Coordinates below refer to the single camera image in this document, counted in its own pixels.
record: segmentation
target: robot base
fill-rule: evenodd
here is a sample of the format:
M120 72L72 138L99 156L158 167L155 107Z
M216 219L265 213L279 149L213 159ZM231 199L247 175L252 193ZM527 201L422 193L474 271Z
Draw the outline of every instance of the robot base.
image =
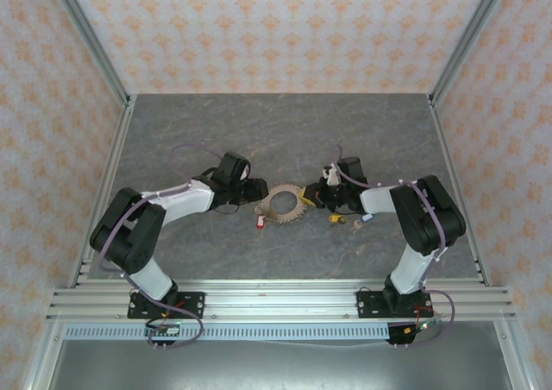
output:
M204 292L178 292L175 305L183 310L187 310L203 318L205 308ZM141 293L133 292L130 294L129 319L160 319L166 310L148 301ZM168 316L171 319L189 319L191 317L181 312L173 311Z
M417 291L401 297L395 311L389 307L383 291L362 291L356 293L356 308L359 318L415 318L420 308L420 318L433 317L430 295Z

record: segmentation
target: orange floral pattern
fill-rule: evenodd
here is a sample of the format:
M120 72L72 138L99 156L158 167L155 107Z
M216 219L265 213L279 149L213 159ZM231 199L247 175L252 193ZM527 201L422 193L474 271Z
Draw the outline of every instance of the orange floral pattern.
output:
M67 285L120 106L58 0L0 2L0 388L7 389L22 388L52 291Z
M552 0L503 0L439 107L493 282L552 386Z
M428 92L479 2L79 1L132 93Z

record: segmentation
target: gray stone floor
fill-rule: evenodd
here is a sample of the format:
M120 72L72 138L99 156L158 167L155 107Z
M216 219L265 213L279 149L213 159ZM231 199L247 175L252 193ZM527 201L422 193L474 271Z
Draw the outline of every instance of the gray stone floor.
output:
M125 186L143 192L181 184L167 165L181 142L236 151L269 186L317 181L340 143L345 156L361 158L369 180L433 173L453 193L422 94L140 95L112 195ZM188 175L218 164L197 150L178 158ZM232 215L197 214L163 228L155 257L174 279L383 278L398 264L405 240L396 216L379 214L354 234L356 217L330 227L328 215L309 208L301 220L257 230L254 204ZM465 236L432 276L476 276ZM91 277L107 275L93 266Z

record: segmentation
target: gear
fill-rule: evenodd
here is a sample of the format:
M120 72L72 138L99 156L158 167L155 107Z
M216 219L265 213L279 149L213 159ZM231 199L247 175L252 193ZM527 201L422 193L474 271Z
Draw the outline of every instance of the gear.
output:
M289 192L295 196L297 203L295 207L288 211L287 213L276 213L270 207L270 202L278 193ZM276 223L289 223L292 220L299 219L303 216L304 211L307 208L307 205L303 203L299 194L301 193L301 188L295 185L277 185L268 191L268 196L262 199L259 206L255 208L257 212L261 211L263 215L267 217L267 220L271 220Z

